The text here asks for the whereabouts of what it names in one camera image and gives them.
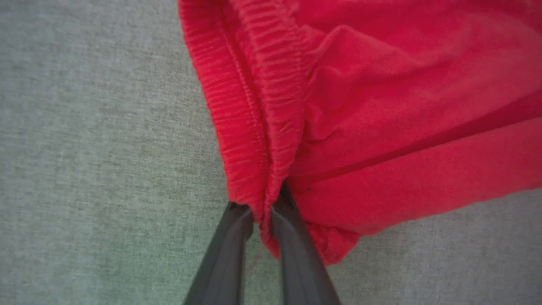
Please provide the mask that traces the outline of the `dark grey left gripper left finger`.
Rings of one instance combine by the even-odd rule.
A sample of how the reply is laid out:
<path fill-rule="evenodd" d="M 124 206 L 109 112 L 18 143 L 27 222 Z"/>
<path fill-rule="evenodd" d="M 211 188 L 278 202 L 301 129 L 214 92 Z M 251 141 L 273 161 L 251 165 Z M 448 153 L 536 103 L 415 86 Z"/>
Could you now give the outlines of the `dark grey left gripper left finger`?
<path fill-rule="evenodd" d="M 249 206 L 228 202 L 184 300 L 185 305 L 242 305 Z"/>

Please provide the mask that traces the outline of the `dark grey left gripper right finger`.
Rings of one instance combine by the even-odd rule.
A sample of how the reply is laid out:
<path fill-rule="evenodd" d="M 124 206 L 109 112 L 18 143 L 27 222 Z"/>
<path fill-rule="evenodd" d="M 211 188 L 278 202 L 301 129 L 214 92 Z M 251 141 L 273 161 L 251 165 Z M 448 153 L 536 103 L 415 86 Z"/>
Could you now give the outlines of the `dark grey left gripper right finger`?
<path fill-rule="evenodd" d="M 282 303 L 340 305 L 335 286 L 286 181 L 270 211 L 272 236 L 279 244 Z"/>

